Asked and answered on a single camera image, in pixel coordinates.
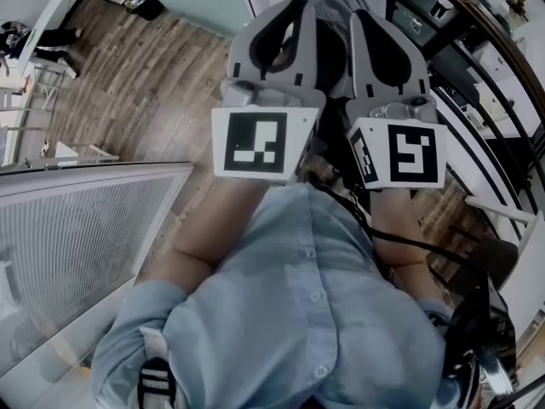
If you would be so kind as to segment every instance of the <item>white radiator cover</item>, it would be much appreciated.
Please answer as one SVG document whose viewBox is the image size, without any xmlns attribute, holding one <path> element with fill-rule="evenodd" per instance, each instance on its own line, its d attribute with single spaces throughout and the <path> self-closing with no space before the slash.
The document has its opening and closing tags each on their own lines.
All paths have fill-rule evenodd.
<svg viewBox="0 0 545 409">
<path fill-rule="evenodd" d="M 0 396 L 11 409 L 33 407 L 93 348 L 124 298 L 112 293 L 132 284 L 191 170 L 120 164 L 0 176 L 0 261 L 10 262 L 0 287 L 7 279 L 16 306 L 0 320 Z"/>
</svg>

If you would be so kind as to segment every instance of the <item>black cable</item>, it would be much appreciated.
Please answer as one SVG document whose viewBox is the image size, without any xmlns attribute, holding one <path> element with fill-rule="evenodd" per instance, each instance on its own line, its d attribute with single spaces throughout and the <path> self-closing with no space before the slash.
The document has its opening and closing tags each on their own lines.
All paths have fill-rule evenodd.
<svg viewBox="0 0 545 409">
<path fill-rule="evenodd" d="M 456 253 L 453 253 L 452 251 L 448 251 L 448 250 L 446 250 L 444 248 L 441 248 L 441 247 L 438 247 L 436 245 L 431 245 L 431 244 L 423 243 L 423 242 L 420 242 L 420 241 L 414 241 L 412 239 L 407 239 L 407 238 L 403 238 L 401 236 L 392 235 L 390 233 L 384 233 L 384 232 L 380 232 L 378 230 L 375 230 L 369 224 L 367 224 L 367 220 L 365 219 L 365 215 L 361 212 L 361 210 L 359 209 L 359 207 L 356 204 L 354 204 L 350 200 L 345 199 L 344 197 L 334 193 L 333 191 L 331 191 L 327 187 L 322 187 L 322 186 L 319 186 L 319 185 L 315 185 L 315 187 L 318 190 L 329 194 L 340 205 L 342 205 L 346 210 L 348 210 L 354 216 L 354 218 L 356 218 L 356 221 L 358 221 L 359 225 L 362 227 L 362 229 L 365 231 L 365 233 L 367 233 L 368 236 L 375 237 L 375 238 L 378 238 L 378 239 L 384 239 L 386 241 L 397 242 L 397 243 L 400 243 L 400 244 L 413 245 L 415 247 L 420 247 L 420 248 L 422 248 L 424 250 L 431 251 L 431 252 L 433 252 L 433 253 L 435 253 L 437 255 L 440 255 L 442 257 L 446 257 L 450 261 L 453 261 L 453 262 L 457 263 L 458 265 L 460 265 L 461 267 L 464 267 L 467 270 L 473 272 L 479 278 L 486 277 L 486 273 L 484 271 L 476 268 L 473 265 L 470 265 L 464 257 L 461 257 L 461 256 L 457 255 Z M 443 285 L 446 283 L 445 279 L 443 279 L 443 278 L 440 278 L 439 281 Z"/>
</svg>

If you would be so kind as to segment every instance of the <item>light blue shirt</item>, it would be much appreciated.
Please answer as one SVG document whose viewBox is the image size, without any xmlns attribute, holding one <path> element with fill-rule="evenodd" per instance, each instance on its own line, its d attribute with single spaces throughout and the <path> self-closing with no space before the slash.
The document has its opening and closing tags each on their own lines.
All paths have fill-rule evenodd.
<svg viewBox="0 0 545 409">
<path fill-rule="evenodd" d="M 145 361 L 140 326 L 163 330 L 195 408 L 429 408 L 445 341 L 386 282 L 352 215 L 309 186 L 274 188 L 218 271 L 187 296 L 165 281 L 132 289 L 100 342 L 92 387 L 126 407 Z"/>
</svg>

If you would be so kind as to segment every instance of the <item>shoulder strap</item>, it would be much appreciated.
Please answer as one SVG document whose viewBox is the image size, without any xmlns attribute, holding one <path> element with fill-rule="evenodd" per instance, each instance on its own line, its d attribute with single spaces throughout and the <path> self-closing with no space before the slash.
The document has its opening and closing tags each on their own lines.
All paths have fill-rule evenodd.
<svg viewBox="0 0 545 409">
<path fill-rule="evenodd" d="M 141 327 L 146 362 L 138 386 L 129 397 L 129 409 L 188 409 L 186 395 L 176 383 L 169 366 L 169 351 L 163 333 Z"/>
</svg>

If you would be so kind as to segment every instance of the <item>forearm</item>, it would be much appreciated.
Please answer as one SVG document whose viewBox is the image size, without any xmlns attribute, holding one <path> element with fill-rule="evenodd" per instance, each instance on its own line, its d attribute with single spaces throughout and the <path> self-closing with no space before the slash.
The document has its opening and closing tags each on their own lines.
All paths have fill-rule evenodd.
<svg viewBox="0 0 545 409">
<path fill-rule="evenodd" d="M 144 280 L 167 280 L 188 296 L 195 292 L 240 240 L 268 187 L 263 181 L 218 181 Z"/>
<path fill-rule="evenodd" d="M 265 181 L 219 181 L 182 224 L 174 249 L 214 268 L 242 237 L 268 188 Z"/>
<path fill-rule="evenodd" d="M 375 230 L 424 242 L 408 189 L 371 193 L 371 224 Z M 373 246 L 376 255 L 394 270 L 401 288 L 411 297 L 443 301 L 427 267 L 427 251 L 377 238 L 373 238 Z"/>
<path fill-rule="evenodd" d="M 375 230 L 424 241 L 408 189 L 384 189 L 371 193 L 371 224 Z M 425 262 L 427 252 L 412 245 L 373 238 L 376 255 L 391 266 Z"/>
</svg>

